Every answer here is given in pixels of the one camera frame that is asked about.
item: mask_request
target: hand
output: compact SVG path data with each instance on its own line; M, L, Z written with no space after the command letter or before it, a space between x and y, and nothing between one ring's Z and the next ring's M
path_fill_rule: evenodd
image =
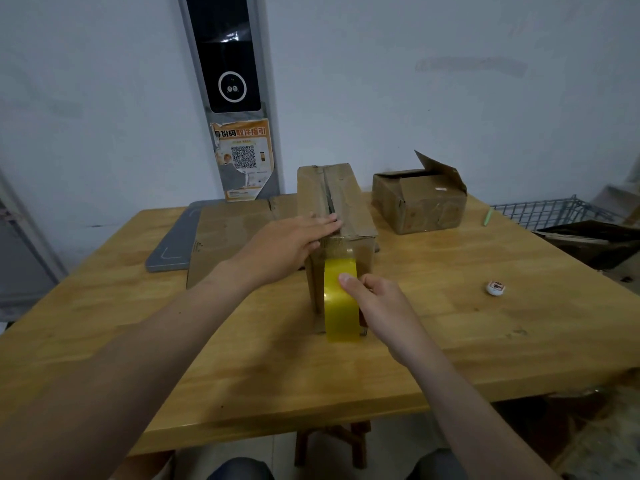
M338 280L360 306L367 325L401 364L419 355L431 343L420 318L396 282L373 274L356 277L342 273Z
M342 226L336 214L329 217L294 217L269 222L229 261L251 277L252 288L274 283L299 269L318 239Z

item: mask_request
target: jeans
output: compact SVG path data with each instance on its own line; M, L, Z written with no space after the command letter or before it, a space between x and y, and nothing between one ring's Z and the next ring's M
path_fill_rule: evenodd
M232 458L207 480L274 480L267 464L252 458ZM462 465L451 450L436 450L423 456L406 480L467 480Z

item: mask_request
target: metal wire mesh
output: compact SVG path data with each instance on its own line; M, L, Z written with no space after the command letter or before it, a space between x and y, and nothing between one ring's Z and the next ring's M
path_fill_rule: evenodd
M505 203L492 207L528 230L573 224L590 219L614 222L617 218L617 215L612 212L580 200L576 195L555 200Z

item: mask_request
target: knee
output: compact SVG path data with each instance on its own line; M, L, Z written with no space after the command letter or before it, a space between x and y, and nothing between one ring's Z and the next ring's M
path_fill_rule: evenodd
M207 480L270 480L267 464L252 458L232 458L220 465Z

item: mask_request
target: qr code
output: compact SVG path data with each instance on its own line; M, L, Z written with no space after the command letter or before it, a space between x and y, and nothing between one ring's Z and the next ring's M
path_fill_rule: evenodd
M256 168L255 147L252 144L245 146L232 146L231 158L236 168Z

